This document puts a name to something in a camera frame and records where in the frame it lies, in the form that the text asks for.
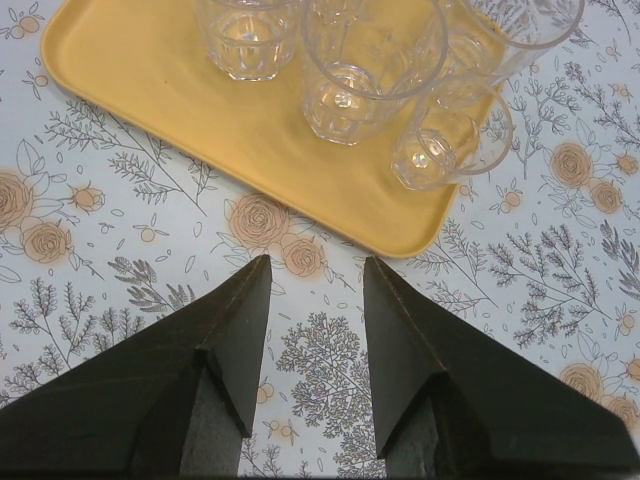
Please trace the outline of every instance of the glassware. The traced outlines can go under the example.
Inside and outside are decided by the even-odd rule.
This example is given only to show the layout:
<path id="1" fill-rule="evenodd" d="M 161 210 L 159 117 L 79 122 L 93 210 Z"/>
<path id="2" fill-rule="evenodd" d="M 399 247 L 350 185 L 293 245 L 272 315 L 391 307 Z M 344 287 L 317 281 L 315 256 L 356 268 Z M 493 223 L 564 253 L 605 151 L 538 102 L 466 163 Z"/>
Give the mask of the glassware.
<path id="1" fill-rule="evenodd" d="M 480 95 L 469 103 L 466 89 Z M 410 190 L 434 190 L 487 173 L 513 139 L 509 107 L 490 85 L 470 76 L 440 79 L 418 102 L 396 143 L 392 170 Z"/>
<path id="2" fill-rule="evenodd" d="M 300 0 L 197 0 L 209 58 L 234 80 L 271 80 L 293 58 Z"/>
<path id="3" fill-rule="evenodd" d="M 447 54 L 435 0 L 305 0 L 302 111 L 315 134 L 355 145 L 438 76 Z"/>
<path id="4" fill-rule="evenodd" d="M 586 0 L 441 0 L 449 28 L 447 74 L 497 86 L 578 28 Z"/>

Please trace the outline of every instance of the tablecloth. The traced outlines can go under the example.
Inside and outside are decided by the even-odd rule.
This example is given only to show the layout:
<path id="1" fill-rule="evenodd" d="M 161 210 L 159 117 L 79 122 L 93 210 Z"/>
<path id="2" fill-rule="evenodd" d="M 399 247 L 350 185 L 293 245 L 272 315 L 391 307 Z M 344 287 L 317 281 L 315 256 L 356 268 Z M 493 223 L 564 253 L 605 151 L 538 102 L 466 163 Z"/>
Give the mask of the tablecloth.
<path id="1" fill-rule="evenodd" d="M 368 252 L 61 91 L 39 52 L 60 5 L 0 6 L 0 406 L 268 252 L 271 312 L 239 473 L 383 475 Z M 639 22 L 639 0 L 589 0 L 575 34 L 505 84 L 516 123 L 506 162 L 459 186 L 428 251 L 389 261 L 622 417 L 636 442 Z"/>

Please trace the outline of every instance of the glass cup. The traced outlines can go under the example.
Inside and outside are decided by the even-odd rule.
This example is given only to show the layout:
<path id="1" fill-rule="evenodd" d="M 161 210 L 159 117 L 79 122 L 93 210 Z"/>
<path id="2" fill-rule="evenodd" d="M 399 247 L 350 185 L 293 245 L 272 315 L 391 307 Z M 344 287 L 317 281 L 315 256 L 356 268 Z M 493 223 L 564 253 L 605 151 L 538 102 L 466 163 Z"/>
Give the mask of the glass cup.
<path id="1" fill-rule="evenodd" d="M 473 103 L 468 88 L 480 93 Z M 410 190 L 460 183 L 502 163 L 513 129 L 509 107 L 493 87 L 471 76 L 444 77 L 418 102 L 394 148 L 392 170 Z"/>
<path id="2" fill-rule="evenodd" d="M 315 134 L 355 145 L 438 76 L 447 29 L 435 0 L 305 0 L 302 111 Z"/>
<path id="3" fill-rule="evenodd" d="M 446 74 L 497 86 L 578 28 L 586 0 L 440 0 L 449 28 Z"/>
<path id="4" fill-rule="evenodd" d="M 209 58 L 234 80 L 271 80 L 293 58 L 300 0 L 197 0 Z"/>

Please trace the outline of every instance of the floral pattern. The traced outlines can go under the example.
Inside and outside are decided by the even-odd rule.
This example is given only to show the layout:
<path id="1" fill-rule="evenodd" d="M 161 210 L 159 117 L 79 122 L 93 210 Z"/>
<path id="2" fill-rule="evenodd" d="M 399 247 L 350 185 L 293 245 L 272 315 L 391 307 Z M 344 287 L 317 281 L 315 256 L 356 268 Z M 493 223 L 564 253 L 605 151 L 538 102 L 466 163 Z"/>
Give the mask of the floral pattern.
<path id="1" fill-rule="evenodd" d="M 240 473 L 382 476 L 361 293 L 368 252 L 61 91 L 38 52 L 61 3 L 0 10 L 0 406 L 269 253 L 263 378 Z M 636 0 L 589 0 L 569 41 L 505 84 L 509 157 L 458 187 L 431 248 L 389 261 L 620 416 L 636 442 L 639 16 Z"/>

